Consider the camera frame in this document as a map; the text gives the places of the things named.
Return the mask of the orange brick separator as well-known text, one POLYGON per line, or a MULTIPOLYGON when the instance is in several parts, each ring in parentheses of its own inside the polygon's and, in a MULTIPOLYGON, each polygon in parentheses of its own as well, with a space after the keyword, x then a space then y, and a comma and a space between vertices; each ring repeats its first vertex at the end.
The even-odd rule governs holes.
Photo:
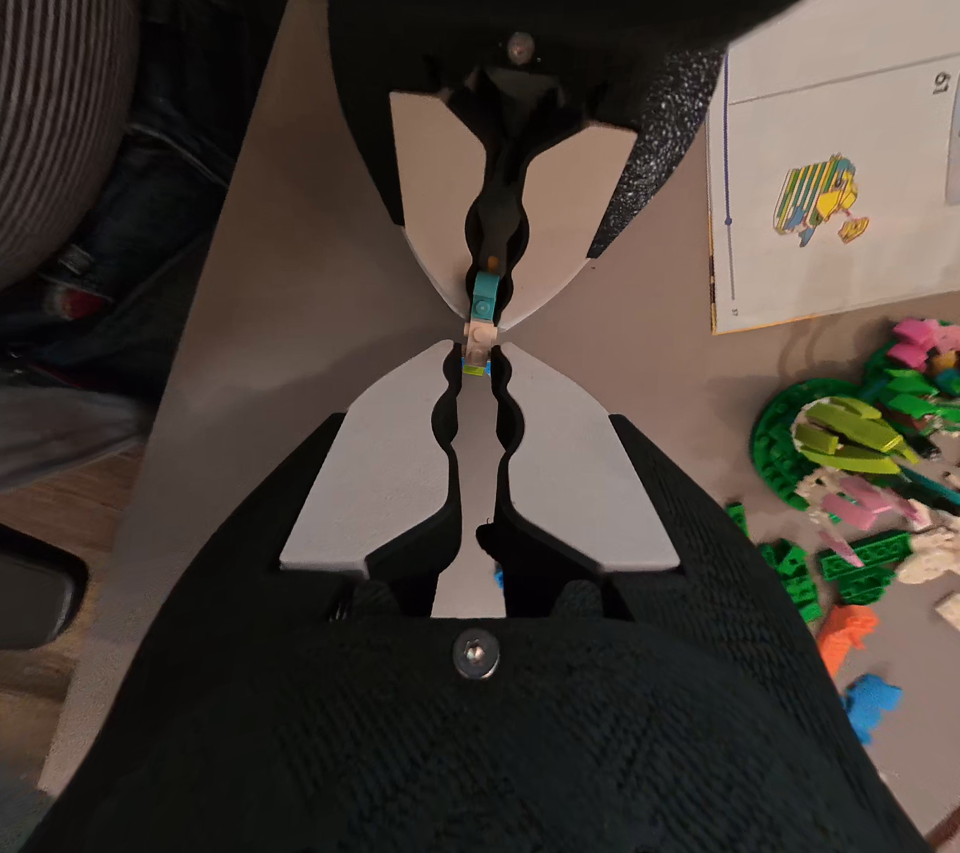
POLYGON ((864 650, 865 639, 880 620, 870 605, 837 605, 826 617, 816 637, 822 665, 836 679, 852 650, 864 650))

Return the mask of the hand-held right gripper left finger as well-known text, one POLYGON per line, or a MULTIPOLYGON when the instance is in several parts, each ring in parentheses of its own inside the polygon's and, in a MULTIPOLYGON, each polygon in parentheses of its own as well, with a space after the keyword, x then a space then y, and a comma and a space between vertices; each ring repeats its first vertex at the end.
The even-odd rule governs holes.
POLYGON ((279 557, 285 571, 367 578, 402 536, 459 504, 460 346, 441 340, 348 407, 279 557))

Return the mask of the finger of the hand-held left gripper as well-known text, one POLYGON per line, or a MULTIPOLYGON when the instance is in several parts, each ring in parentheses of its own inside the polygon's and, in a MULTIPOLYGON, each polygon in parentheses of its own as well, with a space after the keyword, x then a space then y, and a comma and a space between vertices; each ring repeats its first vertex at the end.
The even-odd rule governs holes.
POLYGON ((484 185, 481 140, 438 96, 390 93, 403 233, 421 270, 461 319, 471 313, 468 214, 484 185))
POLYGON ((637 139, 634 130, 592 124, 529 163, 521 195, 529 235, 510 272, 502 331, 544 307, 582 271, 637 139))

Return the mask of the brick flower model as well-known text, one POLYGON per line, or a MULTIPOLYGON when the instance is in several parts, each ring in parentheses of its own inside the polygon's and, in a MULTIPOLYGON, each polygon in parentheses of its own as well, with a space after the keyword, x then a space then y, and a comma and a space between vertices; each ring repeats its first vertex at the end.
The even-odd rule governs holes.
POLYGON ((892 583, 958 576, 958 354, 957 322, 902 319, 858 379, 800 381, 752 426, 752 466, 782 502, 842 492, 910 515, 913 552, 892 583))

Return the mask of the pile of green bricks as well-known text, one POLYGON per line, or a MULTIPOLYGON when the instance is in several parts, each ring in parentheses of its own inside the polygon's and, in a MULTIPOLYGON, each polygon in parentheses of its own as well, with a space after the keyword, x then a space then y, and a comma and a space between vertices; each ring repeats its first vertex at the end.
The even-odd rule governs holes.
POLYGON ((910 515, 883 499, 861 501, 842 492, 827 492, 815 501, 789 495, 777 514, 785 519, 791 511, 787 535, 766 540, 754 530, 754 507, 751 500, 731 500, 725 509, 806 623, 826 615, 822 587, 832 590, 840 606, 875 605, 892 583, 895 568, 913 553, 906 526, 910 515))

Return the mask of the striped brick fish model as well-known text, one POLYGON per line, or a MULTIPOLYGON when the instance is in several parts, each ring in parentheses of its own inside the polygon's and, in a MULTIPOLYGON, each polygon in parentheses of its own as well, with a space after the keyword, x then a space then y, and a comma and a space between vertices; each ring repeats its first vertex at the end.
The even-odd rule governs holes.
MULTIPOLYGON (((497 325, 495 323, 495 312, 498 300, 499 281, 499 259, 496 256, 490 256, 486 261, 486 269, 478 271, 474 279, 469 319, 464 326, 466 326, 471 319, 486 319, 497 325)), ((474 377, 482 377, 485 374, 489 374, 490 360, 486 363, 486 367, 465 366, 463 357, 464 346, 465 344, 462 346, 463 374, 474 377)))

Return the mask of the person's grey sweatshirt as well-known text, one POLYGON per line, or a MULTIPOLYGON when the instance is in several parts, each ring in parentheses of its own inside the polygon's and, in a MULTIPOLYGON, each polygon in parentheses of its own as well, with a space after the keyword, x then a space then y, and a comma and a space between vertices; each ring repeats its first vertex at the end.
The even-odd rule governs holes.
POLYGON ((1 387, 1 491, 95 463, 149 437, 146 403, 65 387, 1 387))

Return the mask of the brick instruction booklet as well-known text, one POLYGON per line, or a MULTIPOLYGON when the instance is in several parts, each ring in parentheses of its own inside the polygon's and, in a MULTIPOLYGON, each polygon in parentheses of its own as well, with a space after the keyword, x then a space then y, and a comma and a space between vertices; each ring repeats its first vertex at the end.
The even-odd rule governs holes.
POLYGON ((958 291, 958 79, 959 0, 804 0, 729 48, 715 334, 958 291))

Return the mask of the cluster of blue bricks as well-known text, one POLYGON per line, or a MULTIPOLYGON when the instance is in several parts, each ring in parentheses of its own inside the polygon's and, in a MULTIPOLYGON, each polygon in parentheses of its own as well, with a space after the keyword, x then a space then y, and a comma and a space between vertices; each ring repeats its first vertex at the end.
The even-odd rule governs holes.
POLYGON ((884 716, 897 710, 904 691, 881 676, 865 673, 846 687, 842 704, 850 726, 859 743, 866 747, 884 716))

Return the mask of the dark denim cloth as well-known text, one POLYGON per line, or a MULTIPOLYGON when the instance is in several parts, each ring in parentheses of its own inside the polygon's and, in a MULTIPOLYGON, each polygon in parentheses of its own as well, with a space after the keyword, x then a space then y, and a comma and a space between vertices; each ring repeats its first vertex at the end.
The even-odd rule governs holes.
POLYGON ((160 402, 250 115, 224 0, 144 0, 125 135, 66 246, 2 293, 2 385, 160 402))

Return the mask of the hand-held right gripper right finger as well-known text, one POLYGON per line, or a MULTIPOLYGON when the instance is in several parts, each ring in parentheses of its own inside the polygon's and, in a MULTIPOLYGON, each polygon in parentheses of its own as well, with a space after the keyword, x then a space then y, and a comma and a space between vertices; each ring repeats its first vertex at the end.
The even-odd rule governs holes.
POLYGON ((677 570, 678 552, 606 408, 514 344, 499 349, 491 377, 504 519, 593 573, 677 570))

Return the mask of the grey desk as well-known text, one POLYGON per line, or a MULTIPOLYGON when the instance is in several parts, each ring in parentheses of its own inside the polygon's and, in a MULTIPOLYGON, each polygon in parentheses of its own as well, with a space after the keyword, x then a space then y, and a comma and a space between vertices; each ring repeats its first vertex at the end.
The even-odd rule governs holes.
MULTIPOLYGON (((291 0, 254 109, 144 469, 119 528, 41 782, 59 792, 102 726, 173 577, 269 468, 452 314, 414 264, 334 104, 324 0, 291 0)), ((711 333, 706 145, 509 340, 624 413, 756 535, 805 545, 744 451, 778 388, 840 375, 886 321, 957 317, 958 294, 711 333)))

